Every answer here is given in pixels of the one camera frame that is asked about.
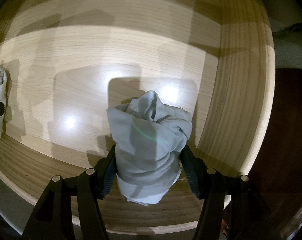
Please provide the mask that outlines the pale blue-grey underwear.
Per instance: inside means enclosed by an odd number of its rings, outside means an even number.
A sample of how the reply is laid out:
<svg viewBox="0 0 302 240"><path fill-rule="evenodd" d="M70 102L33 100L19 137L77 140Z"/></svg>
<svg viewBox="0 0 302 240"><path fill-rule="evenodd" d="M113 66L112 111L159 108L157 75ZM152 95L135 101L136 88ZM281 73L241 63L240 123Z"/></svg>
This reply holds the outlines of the pale blue-grey underwear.
<svg viewBox="0 0 302 240"><path fill-rule="evenodd" d="M155 91L107 110L116 143L117 183L129 202L158 204L179 179L178 156L192 133L192 117Z"/></svg>

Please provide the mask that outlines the light wooden drawer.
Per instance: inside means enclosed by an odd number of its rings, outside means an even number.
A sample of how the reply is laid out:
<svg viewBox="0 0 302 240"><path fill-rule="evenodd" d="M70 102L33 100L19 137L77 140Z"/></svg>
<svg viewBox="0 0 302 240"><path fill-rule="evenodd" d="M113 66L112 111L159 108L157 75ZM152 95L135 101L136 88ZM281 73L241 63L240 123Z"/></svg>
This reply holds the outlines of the light wooden drawer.
<svg viewBox="0 0 302 240"><path fill-rule="evenodd" d="M4 0L0 179L32 208L112 146L107 109L154 90L192 114L190 148L226 176L261 147L275 86L261 0Z"/></svg>

